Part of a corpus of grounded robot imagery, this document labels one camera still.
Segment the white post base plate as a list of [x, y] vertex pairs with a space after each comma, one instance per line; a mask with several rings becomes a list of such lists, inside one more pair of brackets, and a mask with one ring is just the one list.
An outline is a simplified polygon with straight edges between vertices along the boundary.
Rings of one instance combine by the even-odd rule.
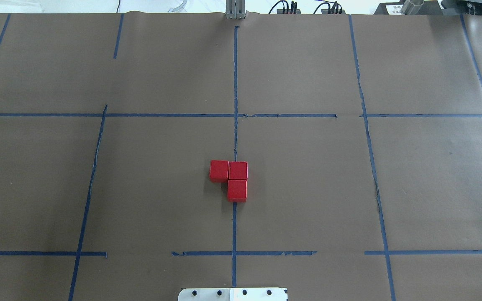
[[286, 288], [186, 288], [178, 294], [178, 301], [288, 301]]

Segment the steel cup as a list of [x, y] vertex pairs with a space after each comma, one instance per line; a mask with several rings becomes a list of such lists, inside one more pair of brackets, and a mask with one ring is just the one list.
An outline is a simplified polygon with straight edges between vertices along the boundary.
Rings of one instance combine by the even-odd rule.
[[424, 4], [424, 0], [405, 0], [401, 6], [402, 15], [416, 15]]

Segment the aluminium frame post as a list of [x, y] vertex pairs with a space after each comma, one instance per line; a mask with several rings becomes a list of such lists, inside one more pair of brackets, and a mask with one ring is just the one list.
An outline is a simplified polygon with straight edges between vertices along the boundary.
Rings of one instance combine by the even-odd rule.
[[226, 0], [225, 16], [228, 20], [240, 20], [246, 17], [245, 0]]

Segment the brown paper table cover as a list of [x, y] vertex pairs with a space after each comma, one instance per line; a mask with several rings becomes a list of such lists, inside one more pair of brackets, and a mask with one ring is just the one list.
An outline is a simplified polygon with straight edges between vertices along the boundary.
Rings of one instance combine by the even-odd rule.
[[482, 301], [482, 16], [0, 13], [0, 301], [251, 286]]

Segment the red block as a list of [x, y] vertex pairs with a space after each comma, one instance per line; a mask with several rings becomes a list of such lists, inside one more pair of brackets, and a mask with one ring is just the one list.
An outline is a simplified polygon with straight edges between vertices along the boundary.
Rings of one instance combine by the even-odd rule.
[[248, 163], [246, 161], [229, 162], [229, 180], [247, 180], [249, 174]]
[[245, 203], [248, 197], [247, 185], [247, 180], [228, 180], [226, 193], [227, 200], [232, 203]]
[[229, 161], [211, 160], [209, 166], [209, 179], [213, 183], [225, 183], [229, 180]]

